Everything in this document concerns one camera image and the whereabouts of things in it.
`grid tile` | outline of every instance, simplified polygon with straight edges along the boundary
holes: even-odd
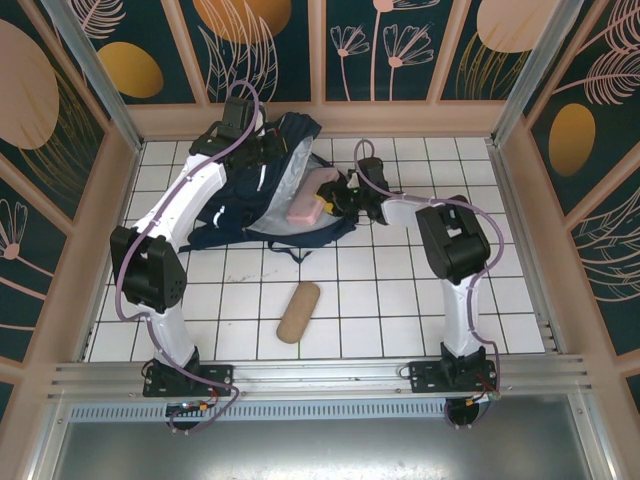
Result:
[[[220,319],[254,319],[260,312],[260,284],[227,283],[222,291]]]
[[[382,356],[380,319],[343,318],[340,321],[342,356],[345,358],[371,358]]]
[[[128,362],[137,323],[100,323],[91,351],[92,362]]]
[[[377,278],[390,280],[413,277],[409,247],[376,247],[375,254]]]
[[[380,225],[379,223],[374,223],[371,228],[373,231],[373,243],[376,246],[401,246],[409,243],[406,228]]]
[[[333,139],[333,161],[353,163],[353,150],[359,138],[334,138]]]
[[[418,317],[382,318],[382,345],[385,357],[424,355]]]
[[[339,282],[340,316],[378,316],[376,282]]]
[[[340,280],[375,280],[373,248],[339,248],[338,275]]]
[[[311,318],[336,318],[338,317],[338,283],[318,282],[320,298]]]
[[[384,317],[418,315],[413,280],[379,280],[380,315]]]
[[[500,320],[509,353],[544,353],[535,315],[501,315]]]
[[[220,321],[216,360],[255,360],[258,345],[258,321]]]
[[[160,191],[164,192],[169,183],[171,167],[166,166],[141,166],[136,180],[136,191]]]
[[[433,185],[427,162],[398,162],[400,182],[403,187],[428,187]]]
[[[444,315],[441,280],[416,280],[420,315]]]
[[[182,165],[174,165],[171,167],[171,175],[169,176],[169,185],[173,185],[180,176],[180,172],[184,167]]]
[[[437,278],[431,270],[427,254],[422,245],[411,247],[411,262],[413,263],[413,276],[415,278]]]
[[[176,147],[176,153],[173,156],[173,165],[182,168],[189,157],[189,149],[191,148],[192,141],[178,142]]]
[[[426,160],[427,149],[422,138],[396,138],[396,155],[398,161]]]
[[[226,254],[224,250],[194,250],[191,252],[187,270],[189,282],[222,282]]]
[[[260,318],[281,319],[298,283],[263,283]]]
[[[458,160],[458,149],[453,138],[425,138],[429,160]]]
[[[498,254],[498,246],[491,249],[491,255],[489,256],[489,262],[492,262]],[[502,258],[489,270],[491,277],[522,277],[522,266],[520,265],[520,258],[516,251],[516,246],[513,244],[505,245]]]
[[[499,313],[533,312],[524,278],[492,278]]]
[[[337,168],[346,172],[353,168],[353,147],[358,140],[320,139],[314,142],[313,151],[337,162]],[[483,279],[480,284],[478,332],[496,340],[503,353],[507,347],[509,353],[542,352],[536,316],[484,140],[372,141],[377,155],[385,160],[385,176],[395,190],[402,186],[406,193],[426,198],[462,194],[492,214],[509,245],[504,259],[491,272],[491,280]],[[136,172],[126,225],[133,225],[157,203],[182,169],[190,145],[147,144]],[[497,235],[484,219],[479,221],[495,255]],[[294,249],[294,253],[305,251]],[[314,251],[301,266],[287,255],[269,251],[263,242],[183,253],[179,258],[189,279],[183,313],[203,360],[440,354],[445,323],[442,286],[428,265],[417,228],[371,224],[365,216],[355,232]],[[288,345],[277,339],[275,331],[301,280],[315,282],[321,294],[302,341]],[[153,346],[145,325],[119,323],[113,281],[110,276],[87,358],[147,360],[153,356]],[[124,309],[128,316],[136,313],[126,301]]]
[[[147,360],[151,360],[153,358],[153,354],[154,347],[153,343],[151,342],[151,337],[149,337],[149,332],[147,331],[146,325],[140,325],[140,327],[138,328],[138,332],[136,333],[136,340],[133,346],[131,361],[146,362]]]
[[[337,318],[309,322],[300,340],[300,358],[340,358],[340,325]]]
[[[300,265],[300,280],[336,280],[338,278],[337,249],[332,247],[313,250]]]
[[[500,228],[500,231],[504,236],[505,243],[513,243],[513,235],[511,233],[511,227],[509,226],[507,216],[504,213],[494,213],[491,215],[491,218],[498,224],[498,227]],[[483,217],[478,217],[478,223],[480,223],[480,226],[482,227],[487,240],[489,240],[489,243],[497,244],[498,234],[493,229],[493,227],[489,225],[489,222],[487,222],[487,220]]]
[[[158,203],[164,192],[134,192],[127,220],[140,220]]]
[[[476,331],[478,335],[485,340],[496,342],[499,353],[507,353],[507,346],[504,341],[504,334],[502,333],[498,315],[480,315],[478,325],[476,325]],[[487,353],[493,355],[491,345],[486,345],[486,347]]]
[[[436,187],[464,185],[464,174],[460,162],[431,162],[430,167],[433,184]]]
[[[458,152],[462,160],[488,159],[489,152],[484,138],[456,138]]]
[[[361,219],[360,222],[364,223],[363,225],[356,226],[353,232],[338,239],[338,247],[369,247],[373,245],[371,225],[367,223],[367,220]]]
[[[276,335],[280,320],[260,320],[258,360],[290,360],[298,358],[298,344],[284,343]]]
[[[467,185],[497,185],[493,166],[489,161],[465,160],[462,162]]]
[[[300,278],[300,265],[288,255],[264,251],[262,259],[263,282],[297,282]]]
[[[396,148],[393,138],[370,138],[376,149],[376,157],[385,162],[396,161]],[[367,155],[369,155],[368,147],[365,147]]]
[[[498,187],[469,187],[471,203],[487,213],[504,213]]]
[[[444,338],[444,315],[421,317],[425,355],[440,355],[440,342]]]
[[[178,142],[147,142],[142,165],[171,165]]]
[[[215,359],[216,339],[218,338],[218,322],[187,322],[187,332],[198,347],[200,360]]]
[[[222,286],[213,283],[189,284],[182,299],[185,320],[217,320]]]
[[[227,250],[226,283],[259,282],[261,274],[262,250]]]

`backpack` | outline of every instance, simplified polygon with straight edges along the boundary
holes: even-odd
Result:
[[[320,248],[355,230],[352,219],[326,212],[311,226],[287,221],[300,185],[312,170],[331,164],[311,153],[313,139],[321,127],[308,115],[286,113],[271,126],[280,130],[288,146],[287,154],[264,165],[239,170],[228,178],[198,214],[198,220],[205,224],[191,232],[189,245],[181,247],[181,252],[264,241],[270,250],[288,253],[301,263],[304,257],[300,259],[286,248],[276,249],[274,244]]]

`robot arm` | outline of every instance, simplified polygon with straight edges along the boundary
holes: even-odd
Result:
[[[122,292],[139,314],[150,319],[154,343],[159,347],[154,353],[153,368],[147,369],[145,396],[208,395],[210,392],[199,388],[202,384],[193,379],[214,380],[212,374],[219,373],[201,368],[197,348],[187,332],[180,304],[187,278],[176,252],[206,202],[225,185],[228,172],[259,165],[270,155],[281,156],[286,149],[277,130],[263,131],[262,109],[257,117],[254,134],[247,138],[244,132],[253,121],[254,104],[228,99],[222,121],[214,123],[193,143],[185,167],[159,202],[133,228],[119,226],[111,235],[114,274],[120,277],[129,253],[131,261],[124,272]],[[241,137],[246,140],[238,143]],[[230,150],[231,145],[237,145],[236,149]],[[223,151],[228,152],[224,164],[210,161]],[[132,250],[134,242],[137,247]],[[231,370],[225,370],[222,380],[215,379],[228,383],[230,374]],[[150,384],[154,385],[153,392],[147,388]]]
[[[176,252],[191,230],[198,212],[226,183],[224,166],[217,163],[211,163],[190,176],[194,168],[208,159],[201,154],[190,156],[178,179],[156,206],[133,229],[117,227],[111,237],[114,273],[119,275],[124,253],[137,237],[137,232],[154,223],[126,272],[123,291],[138,312],[151,317],[152,328],[161,347],[182,367],[193,360],[195,346],[182,315],[180,300],[187,282]],[[153,220],[160,205],[185,177],[188,182],[177,192],[160,219]],[[157,350],[154,357],[168,365]]]

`aluminum frame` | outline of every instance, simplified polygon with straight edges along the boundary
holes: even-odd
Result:
[[[591,389],[586,366],[578,355],[508,355],[502,357],[502,394],[555,395],[580,398]],[[425,401],[445,397],[466,396],[470,392],[450,394],[413,394],[409,380],[401,378],[401,369],[409,361],[420,358],[335,361],[244,361],[235,362],[235,382],[244,400],[256,402],[283,401],[367,401],[372,399],[407,399]],[[32,479],[50,479],[56,468],[73,407],[82,403],[98,405],[109,402],[122,407],[166,404],[167,399],[142,396],[142,362],[60,364],[48,389],[47,412],[38,446],[31,458]],[[594,431],[580,431],[585,452],[597,451]],[[591,436],[584,440],[587,433]],[[605,455],[598,455],[594,471],[606,471]],[[598,477],[598,480],[615,477]]]
[[[69,2],[60,0],[41,0],[51,21],[60,32],[69,50],[78,62],[87,79],[94,87],[103,105],[118,126],[125,140],[135,151],[141,149],[141,137],[138,133],[122,97],[114,87],[109,75],[102,66],[93,45],[84,34]]]
[[[527,102],[544,78],[564,42],[566,33],[575,22],[584,0],[562,0],[558,2],[549,22],[531,55],[516,80],[500,118],[496,122],[493,138],[497,146],[502,145],[518,122]]]
[[[488,139],[487,148],[496,174],[500,193],[502,194],[505,213],[513,230],[513,240],[516,250],[522,260],[522,269],[525,274],[524,277],[527,288],[529,289],[529,294],[531,295],[531,301],[536,310],[536,316],[538,317],[538,326],[544,327],[548,324],[557,351],[565,353],[567,352],[566,343],[558,326],[557,315],[550,301],[551,297],[544,282],[540,262],[533,248],[533,240],[527,227],[524,214],[522,213],[520,201],[512,188],[514,182],[511,178],[506,159],[502,154],[502,150]]]

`purple cable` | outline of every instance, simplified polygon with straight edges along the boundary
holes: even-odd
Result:
[[[364,182],[369,185],[371,188],[373,188],[376,192],[381,193],[382,195],[386,195],[387,197],[391,197],[391,198],[399,198],[399,199],[408,199],[408,200],[414,200],[414,201],[418,201],[418,202],[426,202],[428,204],[436,204],[436,203],[444,203],[444,204],[448,204],[448,205],[455,205],[458,207],[463,207],[466,208],[468,210],[471,210],[472,212],[480,215],[482,218],[484,218],[487,222],[489,222],[489,225],[491,225],[491,227],[495,230],[497,236],[498,236],[498,253],[496,254],[496,257],[493,259],[493,261],[491,261],[484,270],[482,270],[480,273],[477,273],[476,275],[473,276],[473,278],[471,279],[471,282],[469,283],[469,289],[468,289],[468,293],[467,293],[467,321],[469,322],[469,331],[471,332],[471,335],[473,335],[473,337],[478,340],[480,343],[483,343],[485,345],[491,345],[491,347],[493,347],[493,351],[496,357],[496,391],[500,392],[500,354],[498,352],[498,344],[496,342],[494,342],[493,340],[485,340],[484,338],[482,338],[480,335],[478,335],[478,333],[476,332],[476,327],[473,324],[473,289],[475,287],[475,285],[480,281],[480,279],[484,276],[485,273],[488,273],[489,270],[491,270],[494,266],[496,266],[496,264],[500,261],[500,259],[502,258],[502,254],[504,253],[504,235],[502,234],[502,231],[500,230],[500,227],[498,226],[498,224],[496,223],[496,221],[491,218],[491,216],[489,214],[487,214],[486,212],[484,212],[483,210],[479,209],[478,207],[476,207],[475,205],[471,205],[470,203],[465,203],[465,202],[461,202],[459,200],[453,200],[450,198],[446,198],[446,199],[442,199],[442,198],[423,198],[423,197],[418,197],[418,196],[414,196],[414,195],[406,195],[404,193],[393,193],[393,192],[389,192],[387,190],[384,190],[380,187],[378,187],[376,184],[374,184],[371,180],[369,180],[364,173],[362,172],[362,169],[360,168],[360,165],[358,164],[358,147],[360,147],[360,145],[369,145],[369,147],[371,147],[371,156],[373,157],[375,155],[375,147],[373,145],[373,143],[371,142],[371,140],[367,140],[367,139],[362,139],[360,140],[354,149],[353,152],[353,157],[354,157],[354,163],[356,166],[356,171],[358,172],[358,175],[360,176],[360,178],[362,178],[362,180],[364,180]]]
[[[115,299],[115,302],[116,302],[116,313],[118,314],[118,318],[121,321],[123,321],[123,322],[133,322],[133,321],[136,321],[136,320],[145,320],[147,322],[147,329],[149,330],[149,337],[151,337],[151,341],[153,342],[154,347],[158,350],[158,352],[160,352],[162,354],[162,356],[167,361],[167,363],[169,363],[169,365],[171,365],[173,368],[175,368],[178,372],[182,373],[186,377],[189,377],[189,378],[191,378],[191,379],[193,379],[193,380],[195,380],[197,382],[200,382],[200,383],[205,384],[205,385],[209,385],[211,387],[218,387],[218,388],[224,388],[226,390],[233,390],[233,392],[234,392],[233,398],[229,402],[227,402],[227,404],[224,407],[222,407],[218,411],[218,413],[213,415],[206,422],[199,423],[198,425],[193,427],[191,430],[184,430],[184,431],[183,430],[178,430],[173,425],[174,416],[172,416],[169,419],[169,425],[173,429],[173,432],[175,433],[177,431],[181,431],[181,432],[184,433],[184,435],[188,435],[189,432],[196,433],[196,432],[198,432],[200,430],[203,430],[204,428],[208,427],[213,422],[215,422],[218,419],[218,417],[222,416],[224,414],[224,412],[226,412],[227,409],[229,409],[229,407],[231,407],[231,405],[238,399],[238,396],[240,395],[240,390],[237,387],[233,386],[233,385],[227,385],[225,383],[213,382],[211,380],[207,380],[206,378],[202,378],[202,377],[199,377],[197,375],[194,375],[191,372],[188,372],[187,370],[182,368],[180,365],[178,365],[169,356],[169,354],[164,351],[164,349],[160,345],[160,342],[158,341],[158,338],[156,337],[156,334],[153,331],[153,325],[151,325],[151,317],[149,317],[148,314],[146,314],[146,313],[138,313],[138,314],[133,315],[131,317],[127,317],[124,314],[124,312],[122,310],[122,285],[124,283],[125,274],[127,272],[127,269],[129,268],[129,264],[131,263],[131,259],[133,258],[133,255],[134,255],[135,251],[138,249],[140,244],[144,241],[144,239],[147,237],[147,235],[153,229],[153,227],[158,224],[160,218],[162,217],[162,214],[169,207],[169,205],[171,204],[171,201],[176,197],[176,195],[182,189],[182,187],[184,187],[187,183],[189,183],[191,181],[191,177],[193,175],[195,175],[196,173],[198,173],[200,170],[202,170],[204,167],[206,167],[206,166],[208,166],[208,165],[210,165],[210,164],[212,164],[214,162],[217,162],[218,160],[220,160],[221,158],[225,157],[226,155],[231,153],[233,150],[238,148],[238,146],[240,146],[242,144],[242,142],[244,142],[247,139],[247,137],[249,135],[251,135],[251,133],[253,132],[254,127],[256,125],[256,122],[258,120],[258,113],[260,111],[260,99],[258,98],[258,92],[256,92],[255,88],[253,88],[253,86],[249,82],[246,82],[244,80],[236,80],[229,87],[228,96],[231,95],[232,90],[235,87],[237,87],[238,85],[242,85],[243,89],[244,89],[244,87],[248,88],[249,92],[251,93],[251,96],[253,97],[253,103],[254,103],[253,117],[251,118],[251,122],[249,123],[249,126],[242,133],[242,135],[240,135],[240,138],[238,138],[235,142],[233,142],[227,148],[225,148],[224,150],[222,150],[219,153],[216,153],[215,155],[213,155],[209,159],[207,159],[204,162],[202,162],[201,164],[199,164],[193,170],[191,170],[189,172],[189,175],[184,177],[180,181],[180,183],[176,186],[176,188],[174,188],[171,191],[171,193],[169,193],[169,195],[167,195],[167,198],[165,198],[164,202],[162,202],[160,207],[158,207],[158,211],[154,214],[153,218],[149,222],[149,225],[147,225],[147,228],[145,228],[140,233],[140,235],[138,235],[138,238],[135,239],[135,241],[133,242],[133,244],[131,245],[131,247],[127,251],[126,255],[124,256],[124,260],[122,261],[122,265],[120,266],[120,273],[119,273],[118,278],[116,280],[116,299]]]

